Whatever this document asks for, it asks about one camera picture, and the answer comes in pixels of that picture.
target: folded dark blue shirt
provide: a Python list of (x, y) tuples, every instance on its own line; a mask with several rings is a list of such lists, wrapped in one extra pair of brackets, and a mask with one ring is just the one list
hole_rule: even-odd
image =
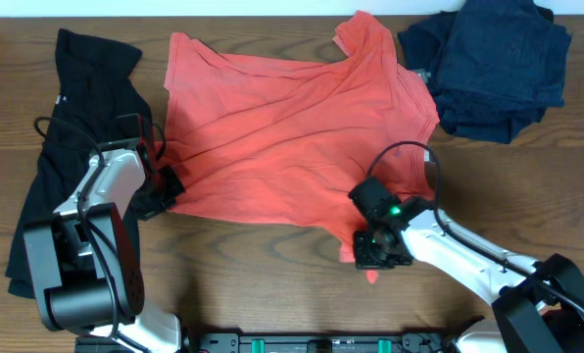
[(426, 80), (440, 126), (456, 136), (510, 143), (562, 107), (571, 37), (532, 0), (467, 0), (399, 33), (407, 67)]

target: black cable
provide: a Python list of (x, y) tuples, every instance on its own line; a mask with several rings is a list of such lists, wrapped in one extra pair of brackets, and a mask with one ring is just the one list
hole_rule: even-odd
[(368, 169), (368, 172), (366, 173), (366, 178), (369, 178), (372, 175), (372, 171), (376, 167), (377, 163), (379, 163), (379, 161), (381, 160), (381, 157), (383, 157), (383, 155), (385, 155), (389, 150), (396, 148), (396, 147), (399, 147), (399, 146), (402, 146), (402, 145), (418, 146), (429, 153), (429, 158), (434, 163), (434, 165), (436, 167), (436, 188), (434, 190), (434, 197), (433, 197), (434, 198), (434, 200), (433, 200), (433, 216), (436, 219), (436, 223), (438, 224), (438, 226), (447, 235), (450, 235), (458, 243), (467, 247), (468, 249), (470, 249), (470, 250), (476, 252), (477, 254), (487, 258), (488, 260), (491, 260), (494, 263), (502, 266), (504, 269), (510, 270), (518, 275), (525, 277), (525, 279), (527, 279), (530, 283), (535, 284), (539, 288), (549, 292), (551, 295), (554, 295), (555, 297), (557, 297), (557, 299), (559, 301), (564, 302), (565, 304), (573, 307), (575, 310), (577, 310), (578, 312), (580, 312), (584, 315), (584, 306), (578, 304), (579, 300), (572, 298), (568, 294), (559, 292), (558, 290), (551, 287), (549, 284), (546, 284), (545, 282), (536, 278), (532, 274), (529, 274), (527, 271), (512, 264), (511, 262), (508, 261), (508, 259), (499, 259), (496, 256), (494, 256), (493, 254), (489, 254), (488, 252), (478, 248), (476, 245), (471, 244), (469, 241), (467, 241), (467, 240), (463, 239), (461, 236), (457, 235), (449, 227), (449, 225), (445, 224), (442, 221), (442, 219), (440, 218), (440, 214), (438, 212), (439, 206), (440, 206), (440, 187), (442, 184), (441, 183), (442, 177), (441, 177), (441, 172), (440, 172), (441, 171), (440, 161), (438, 160), (436, 155), (433, 153), (433, 150), (431, 148), (429, 148), (429, 146), (422, 144), (420, 142), (416, 142), (416, 141), (400, 141), (400, 142), (396, 142), (396, 143), (389, 145), (383, 151), (381, 151), (381, 153), (379, 153), (379, 155), (374, 159), (374, 161), (372, 161), (372, 164), (370, 165), (370, 168)]
[[(89, 228), (89, 225), (92, 225), (92, 223), (89, 220), (87, 220), (87, 214), (83, 210), (85, 196), (89, 193), (89, 189), (94, 184), (94, 181), (98, 178), (98, 176), (101, 174), (101, 172), (105, 168), (105, 156), (103, 156), (103, 153), (100, 150), (100, 148), (98, 147), (98, 145), (96, 144), (96, 141), (94, 141), (94, 139), (90, 135), (85, 133), (85, 131), (83, 131), (82, 129), (78, 128), (77, 126), (75, 126), (71, 123), (68, 123), (66, 121), (63, 121), (63, 120), (60, 120), (57, 118), (38, 117), (33, 121), (33, 127), (35, 128), (35, 131), (37, 131), (37, 133), (39, 133), (40, 136), (44, 137), (44, 139), (50, 141), (50, 138), (48, 137), (48, 135), (46, 133), (44, 133), (44, 131), (42, 131), (39, 128), (39, 122), (42, 122), (42, 121), (52, 122), (52, 123), (55, 123), (57, 125), (65, 126), (65, 127), (69, 128), (70, 130), (76, 132), (78, 135), (80, 135), (83, 139), (85, 139), (90, 144), (90, 146), (96, 152), (96, 155), (98, 155), (98, 167), (92, 173), (90, 178), (85, 182), (85, 184), (83, 185), (83, 188), (80, 190), (80, 192), (76, 196), (76, 211), (78, 213), (78, 220), (80, 222), (80, 226), (81, 226), (83, 232), (85, 233), (85, 235), (87, 236), (87, 239), (89, 240), (89, 244), (92, 246), (92, 249), (94, 250), (94, 253), (96, 254), (96, 257), (98, 257), (98, 262), (100, 264), (101, 270), (103, 271), (103, 275), (105, 276), (105, 280), (107, 281), (107, 285), (109, 286), (109, 295), (110, 295), (111, 301), (112, 301), (112, 330), (107, 337), (111, 338), (111, 339), (115, 339), (116, 336), (118, 335), (118, 325), (119, 325), (119, 319), (120, 319), (118, 295), (117, 295), (118, 292), (116, 291), (116, 284), (114, 283), (114, 280), (111, 276), (111, 272), (109, 271), (109, 266), (107, 265), (107, 259), (105, 259), (105, 256), (101, 252), (100, 246), (98, 245), (98, 242), (96, 241), (96, 237), (94, 236), (94, 234), (92, 233), (92, 231)], [(100, 231), (100, 229), (98, 229), (95, 225), (92, 225), (92, 226), (95, 227), (95, 231), (97, 233), (99, 233), (99, 235), (102, 234), (101, 236), (103, 237), (103, 239), (106, 242), (109, 242), (109, 240), (107, 239), (105, 234), (103, 234), (102, 231)]]
[(157, 160), (159, 161), (160, 159), (162, 159), (162, 156), (164, 156), (164, 153), (166, 153), (166, 136), (164, 135), (162, 127), (158, 123), (153, 123), (153, 126), (157, 128), (157, 131), (159, 132), (159, 135), (162, 137), (163, 141), (162, 148), (159, 149), (156, 156)]
[(118, 332), (118, 336), (117, 339), (121, 340), (122, 342), (126, 343), (127, 345), (129, 345), (131, 350), (138, 350), (141, 351), (143, 353), (150, 353), (151, 350), (144, 347), (143, 345), (135, 342), (134, 340), (131, 340), (130, 338), (126, 337), (125, 335), (122, 335)]
[(107, 235), (105, 235), (105, 233), (101, 229), (99, 229), (96, 225), (94, 225), (93, 223), (87, 222), (87, 225), (89, 226), (89, 228), (93, 232), (96, 233), (96, 236), (98, 236), (99, 238), (101, 238), (101, 240), (103, 240), (105, 245), (107, 245), (109, 250), (112, 251), (114, 256), (116, 256), (116, 258), (118, 258), (118, 251), (116, 251), (116, 247), (114, 246), (114, 244), (112, 244), (112, 242), (109, 240), (109, 238), (107, 238)]

